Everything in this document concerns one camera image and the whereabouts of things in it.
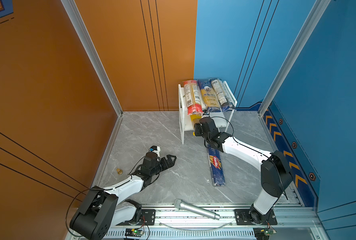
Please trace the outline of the blue yellow spaghetti bag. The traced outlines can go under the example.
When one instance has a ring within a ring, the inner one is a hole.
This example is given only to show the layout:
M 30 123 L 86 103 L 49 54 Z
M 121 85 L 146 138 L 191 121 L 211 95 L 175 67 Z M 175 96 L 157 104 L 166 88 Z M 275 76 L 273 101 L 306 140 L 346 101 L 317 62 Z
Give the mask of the blue yellow spaghetti bag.
M 221 106 L 211 82 L 209 80 L 198 80 L 198 85 L 207 112 L 221 112 Z

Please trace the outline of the blue Barilla spaghetti box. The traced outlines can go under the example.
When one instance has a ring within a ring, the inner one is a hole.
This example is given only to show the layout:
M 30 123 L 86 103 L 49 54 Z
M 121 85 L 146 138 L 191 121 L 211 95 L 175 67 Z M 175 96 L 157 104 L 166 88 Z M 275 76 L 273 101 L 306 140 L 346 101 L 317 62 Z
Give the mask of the blue Barilla spaghetti box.
M 223 172 L 220 152 L 216 149 L 213 149 L 211 146 L 208 146 L 207 149 L 213 185 L 215 187 L 225 186 L 226 181 Z

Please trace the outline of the clear label spaghetti bag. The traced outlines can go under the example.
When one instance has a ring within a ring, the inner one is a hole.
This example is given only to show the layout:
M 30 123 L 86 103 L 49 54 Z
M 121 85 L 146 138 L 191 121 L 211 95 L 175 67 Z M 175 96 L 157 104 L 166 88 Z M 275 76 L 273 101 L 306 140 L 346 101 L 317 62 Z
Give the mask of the clear label spaghetti bag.
M 227 90 L 224 82 L 218 78 L 210 79 L 210 82 L 220 102 L 221 110 L 223 112 L 234 110 L 235 104 L 233 98 L 231 97 L 229 91 Z

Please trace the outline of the red spaghetti bag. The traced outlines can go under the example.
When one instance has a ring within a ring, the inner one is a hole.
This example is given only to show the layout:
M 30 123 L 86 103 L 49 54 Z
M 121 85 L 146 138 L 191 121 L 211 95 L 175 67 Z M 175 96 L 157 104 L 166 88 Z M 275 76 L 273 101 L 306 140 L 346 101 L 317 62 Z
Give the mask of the red spaghetti bag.
M 188 115 L 201 115 L 203 110 L 198 82 L 196 80 L 184 81 L 184 91 Z

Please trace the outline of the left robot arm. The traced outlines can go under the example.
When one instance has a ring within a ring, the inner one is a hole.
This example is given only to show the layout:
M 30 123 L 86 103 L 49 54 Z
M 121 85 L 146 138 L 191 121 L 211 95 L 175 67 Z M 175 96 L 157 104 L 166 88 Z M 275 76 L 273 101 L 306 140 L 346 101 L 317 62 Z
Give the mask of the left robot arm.
M 160 157 L 160 150 L 152 146 L 133 167 L 128 178 L 110 187 L 94 186 L 86 189 L 81 205 L 69 220 L 66 229 L 76 238 L 101 240 L 111 226 L 123 222 L 137 224 L 142 217 L 142 205 L 130 200 L 130 196 L 141 192 L 154 183 L 161 172 L 172 168 L 177 157 Z

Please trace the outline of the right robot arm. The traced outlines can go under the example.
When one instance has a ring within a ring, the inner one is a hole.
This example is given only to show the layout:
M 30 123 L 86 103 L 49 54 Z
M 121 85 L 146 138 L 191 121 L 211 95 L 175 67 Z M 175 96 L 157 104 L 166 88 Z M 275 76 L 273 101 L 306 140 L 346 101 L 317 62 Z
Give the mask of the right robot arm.
M 237 157 L 261 173 L 261 191 L 249 209 L 249 218 L 255 225 L 267 224 L 274 215 L 274 205 L 293 181 L 285 155 L 255 148 L 233 134 L 220 132 L 212 117 L 203 117 L 194 124 L 194 136 L 202 137 L 205 146 Z

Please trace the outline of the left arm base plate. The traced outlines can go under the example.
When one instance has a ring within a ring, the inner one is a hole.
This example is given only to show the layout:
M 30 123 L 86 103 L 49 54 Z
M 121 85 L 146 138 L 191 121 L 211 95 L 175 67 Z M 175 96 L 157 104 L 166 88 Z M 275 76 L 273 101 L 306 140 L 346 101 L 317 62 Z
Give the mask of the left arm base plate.
M 141 226 L 144 221 L 150 226 L 155 225 L 156 220 L 156 210 L 155 209 L 142 209 L 142 213 L 139 214 L 140 218 L 138 220 L 125 221 L 119 224 L 119 226 Z

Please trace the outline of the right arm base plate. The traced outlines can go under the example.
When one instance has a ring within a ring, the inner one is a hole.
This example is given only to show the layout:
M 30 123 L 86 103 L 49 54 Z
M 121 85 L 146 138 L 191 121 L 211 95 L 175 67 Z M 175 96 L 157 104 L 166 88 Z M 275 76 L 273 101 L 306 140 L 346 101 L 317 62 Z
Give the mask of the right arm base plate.
M 262 215 L 256 210 L 235 209 L 235 220 L 239 226 L 247 225 L 270 225 L 278 224 L 274 210 L 270 209 L 265 215 Z

